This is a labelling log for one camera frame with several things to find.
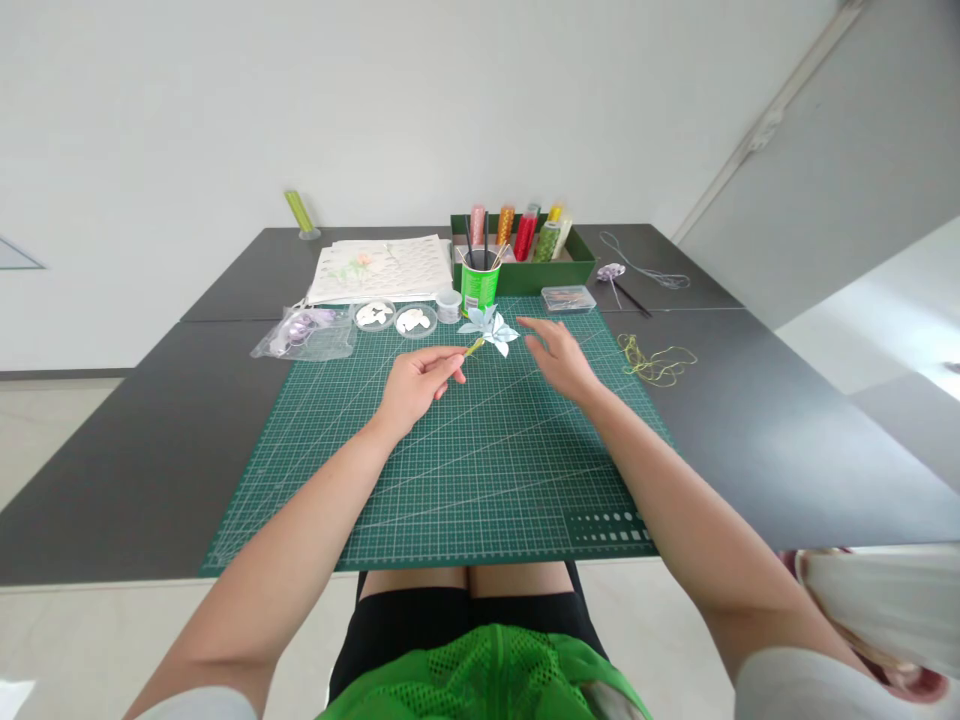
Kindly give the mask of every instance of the hand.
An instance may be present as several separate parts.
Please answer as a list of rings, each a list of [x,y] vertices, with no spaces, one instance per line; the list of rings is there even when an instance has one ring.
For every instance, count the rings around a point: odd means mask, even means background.
[[[461,384],[467,381],[460,369],[466,351],[438,346],[397,355],[374,420],[400,437],[406,435],[433,401],[443,397],[451,376]]]
[[[534,318],[517,318],[523,327],[530,328],[546,341],[543,346],[534,335],[526,335],[523,341],[540,366],[543,376],[566,398],[582,405],[597,391],[603,389],[593,374],[590,362],[584,356],[570,331],[561,323]]]

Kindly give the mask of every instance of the fingers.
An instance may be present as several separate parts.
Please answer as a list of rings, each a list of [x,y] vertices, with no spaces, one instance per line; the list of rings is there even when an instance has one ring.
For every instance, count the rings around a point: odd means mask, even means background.
[[[559,342],[563,337],[569,335],[567,329],[562,325],[550,320],[541,320],[539,318],[517,318],[517,321],[523,327],[530,328],[537,335],[547,341],[547,345]]]
[[[422,382],[429,387],[439,390],[442,385],[447,384],[447,380],[456,374],[461,365],[463,365],[462,353],[457,353],[448,358],[444,358],[440,362],[436,363],[436,366],[433,368],[433,370],[423,374]]]
[[[550,353],[547,352],[543,343],[540,342],[535,335],[525,335],[523,342],[526,344],[530,354],[533,355],[533,359],[537,361],[537,365],[543,367],[543,364],[550,357]]]
[[[420,348],[419,350],[414,350],[411,353],[407,353],[407,357],[419,365],[421,369],[426,369],[428,365],[436,360],[443,360],[453,355],[463,355],[467,351],[464,347],[452,347],[449,345],[435,345],[428,348]]]
[[[430,372],[431,370],[433,370],[434,368],[436,368],[436,367],[437,367],[440,363],[442,363],[442,362],[443,362],[443,360],[434,360],[432,363],[430,363],[430,364],[428,364],[426,367],[424,367],[423,370],[422,370],[422,372],[423,372],[423,373],[428,373],[428,372]],[[463,374],[463,368],[462,368],[462,367],[457,368],[457,371],[453,374],[453,379],[456,380],[456,381],[457,381],[458,383],[460,383],[461,385],[463,385],[463,384],[467,381],[467,376]]]

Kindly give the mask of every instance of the stack of paper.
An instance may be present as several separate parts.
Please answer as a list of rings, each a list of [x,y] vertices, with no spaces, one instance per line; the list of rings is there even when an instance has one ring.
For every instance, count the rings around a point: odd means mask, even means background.
[[[450,241],[342,240],[320,251],[307,304],[429,300],[453,283]]]

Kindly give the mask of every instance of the light blue paper flower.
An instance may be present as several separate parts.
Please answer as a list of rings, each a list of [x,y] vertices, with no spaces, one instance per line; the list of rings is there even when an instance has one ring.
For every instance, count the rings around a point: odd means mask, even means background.
[[[470,322],[464,323],[457,330],[458,333],[478,332],[483,334],[486,342],[493,343],[504,357],[510,351],[508,342],[513,342],[520,333],[503,321],[503,315],[497,312],[497,306],[491,305],[485,311],[479,308],[467,310]]]

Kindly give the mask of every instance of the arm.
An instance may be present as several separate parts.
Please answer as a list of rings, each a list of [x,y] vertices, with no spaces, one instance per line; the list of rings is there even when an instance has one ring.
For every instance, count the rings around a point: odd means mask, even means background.
[[[522,319],[547,380],[603,438],[664,563],[693,600],[731,680],[767,647],[805,648],[869,675],[760,536],[593,374],[562,324]]]
[[[466,382],[464,350],[397,357],[374,417],[230,563],[125,718],[207,685],[239,690],[263,715],[277,661],[326,587],[393,448],[451,376]]]

